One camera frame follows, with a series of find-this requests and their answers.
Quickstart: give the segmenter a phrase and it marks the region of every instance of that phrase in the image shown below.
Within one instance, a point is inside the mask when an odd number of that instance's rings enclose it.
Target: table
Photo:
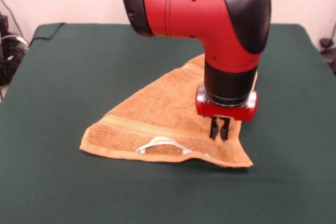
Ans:
[[[128,25],[38,27],[0,105],[0,223],[336,223],[336,80],[299,25],[271,26],[240,134],[254,167],[79,151],[104,113],[202,52]]]

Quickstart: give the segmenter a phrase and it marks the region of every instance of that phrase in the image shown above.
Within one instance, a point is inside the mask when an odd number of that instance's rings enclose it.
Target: black cylinder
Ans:
[[[241,73],[223,72],[205,61],[205,94],[210,101],[222,106],[241,105],[252,90],[256,71],[257,67]]]

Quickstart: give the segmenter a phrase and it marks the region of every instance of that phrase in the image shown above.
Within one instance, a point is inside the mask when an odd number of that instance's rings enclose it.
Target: terry cloth towel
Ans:
[[[253,166],[239,142],[240,121],[231,120],[228,140],[223,141],[219,135],[212,140],[211,119],[196,112],[204,60],[204,54],[193,58],[107,112],[86,129],[80,150],[146,162],[199,158],[221,167]]]

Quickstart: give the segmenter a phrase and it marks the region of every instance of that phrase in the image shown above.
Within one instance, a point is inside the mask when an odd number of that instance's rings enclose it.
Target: white tag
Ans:
[[[192,152],[191,149],[188,149],[187,147],[179,144],[177,141],[173,140],[172,138],[165,137],[165,136],[157,136],[157,137],[153,138],[152,140],[150,140],[149,143],[147,143],[145,145],[142,145],[138,149],[136,149],[135,152],[140,153],[140,154],[145,154],[146,149],[148,147],[156,146],[156,145],[162,145],[162,144],[170,144],[170,145],[174,145],[174,146],[182,149],[182,155],[185,155],[185,154],[188,154],[188,153]]]

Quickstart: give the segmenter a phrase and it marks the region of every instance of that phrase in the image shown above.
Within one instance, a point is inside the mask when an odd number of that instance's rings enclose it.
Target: green tablecloth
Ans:
[[[79,151],[89,125],[200,42],[96,24],[34,38],[0,105],[0,223],[336,223],[336,79],[302,27],[271,27],[240,134],[248,170]]]

